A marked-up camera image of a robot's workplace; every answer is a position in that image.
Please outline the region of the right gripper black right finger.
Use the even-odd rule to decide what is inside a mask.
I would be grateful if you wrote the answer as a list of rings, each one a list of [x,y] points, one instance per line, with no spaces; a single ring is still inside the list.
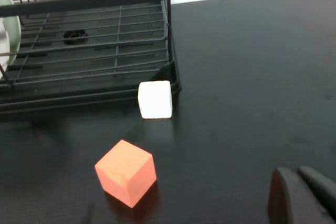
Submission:
[[[335,182],[308,166],[298,167],[298,174],[330,216],[335,218]]]

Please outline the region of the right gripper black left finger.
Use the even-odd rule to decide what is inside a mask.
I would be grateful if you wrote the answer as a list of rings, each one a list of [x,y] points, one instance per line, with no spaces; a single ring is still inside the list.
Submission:
[[[270,223],[328,223],[328,211],[304,180],[285,167],[272,173],[267,213]]]

